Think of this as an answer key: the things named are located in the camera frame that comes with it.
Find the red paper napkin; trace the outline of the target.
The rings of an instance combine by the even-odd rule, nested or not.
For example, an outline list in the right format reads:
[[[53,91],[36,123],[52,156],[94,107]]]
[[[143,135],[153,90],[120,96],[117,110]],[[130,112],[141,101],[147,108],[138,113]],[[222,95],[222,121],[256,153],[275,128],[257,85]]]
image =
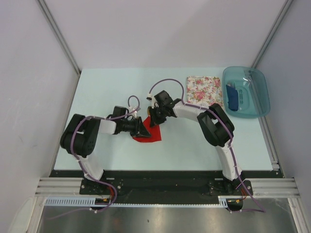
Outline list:
[[[143,125],[148,130],[148,132],[151,134],[151,137],[133,137],[135,141],[138,141],[140,143],[154,143],[154,142],[159,142],[162,140],[160,126],[155,125],[151,127],[150,123],[151,123],[151,118],[148,116],[144,120]]]

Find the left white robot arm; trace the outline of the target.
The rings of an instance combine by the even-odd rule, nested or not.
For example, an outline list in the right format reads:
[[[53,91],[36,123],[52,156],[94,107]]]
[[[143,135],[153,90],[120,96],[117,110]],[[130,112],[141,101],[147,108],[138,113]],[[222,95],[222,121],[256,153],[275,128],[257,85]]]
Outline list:
[[[107,118],[74,114],[61,136],[61,148],[73,155],[84,177],[92,180],[90,188],[97,194],[107,190],[107,181],[102,179],[104,169],[94,155],[98,134],[117,135],[121,132],[128,132],[133,138],[151,138],[141,117],[133,109],[120,106],[114,107]]]

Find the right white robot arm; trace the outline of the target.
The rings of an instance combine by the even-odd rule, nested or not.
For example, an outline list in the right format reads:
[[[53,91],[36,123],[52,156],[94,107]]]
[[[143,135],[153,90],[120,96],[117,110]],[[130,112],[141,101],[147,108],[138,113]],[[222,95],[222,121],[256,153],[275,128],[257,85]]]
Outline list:
[[[185,118],[197,122],[207,142],[215,146],[221,161],[224,189],[230,195],[237,194],[242,184],[238,180],[242,170],[234,156],[232,141],[235,127],[219,104],[208,108],[183,102],[181,99],[173,100],[166,91],[156,95],[148,94],[151,102],[148,107],[150,126],[154,127],[166,121],[168,117]]]

